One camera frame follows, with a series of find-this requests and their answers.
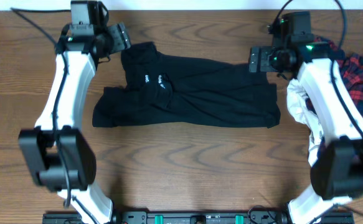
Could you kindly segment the black polo shirt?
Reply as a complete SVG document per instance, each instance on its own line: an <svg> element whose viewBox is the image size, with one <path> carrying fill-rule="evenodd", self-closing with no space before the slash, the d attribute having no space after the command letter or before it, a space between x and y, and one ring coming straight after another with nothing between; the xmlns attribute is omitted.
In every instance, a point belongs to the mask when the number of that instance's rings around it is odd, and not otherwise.
<svg viewBox="0 0 363 224"><path fill-rule="evenodd" d="M152 42L122 51L126 86L103 90L96 128L192 123L226 128L272 128L280 123L276 85L246 63L165 55Z"/></svg>

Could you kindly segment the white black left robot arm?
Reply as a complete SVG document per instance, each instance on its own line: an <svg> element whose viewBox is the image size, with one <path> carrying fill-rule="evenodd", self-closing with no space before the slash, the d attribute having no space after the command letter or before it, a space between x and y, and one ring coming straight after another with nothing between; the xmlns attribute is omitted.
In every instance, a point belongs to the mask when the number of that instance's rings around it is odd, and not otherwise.
<svg viewBox="0 0 363 224"><path fill-rule="evenodd" d="M82 135L83 109L98 64L130 48L121 22L113 26L67 24L55 46L56 71L49 98L32 129L19 133L19 147L32 180L73 206L82 223L120 223L113 201L95 180L97 161Z"/></svg>

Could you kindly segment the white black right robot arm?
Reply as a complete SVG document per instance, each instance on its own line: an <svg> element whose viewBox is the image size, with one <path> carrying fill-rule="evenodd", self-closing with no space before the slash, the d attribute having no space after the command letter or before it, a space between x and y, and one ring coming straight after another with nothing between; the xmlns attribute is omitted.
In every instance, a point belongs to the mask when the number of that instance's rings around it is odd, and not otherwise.
<svg viewBox="0 0 363 224"><path fill-rule="evenodd" d="M252 47L251 72L293 72L313 104L325 149L311 157L310 185L287 204L278 223L316 223L332 209L363 195L363 117L326 42Z"/></svg>

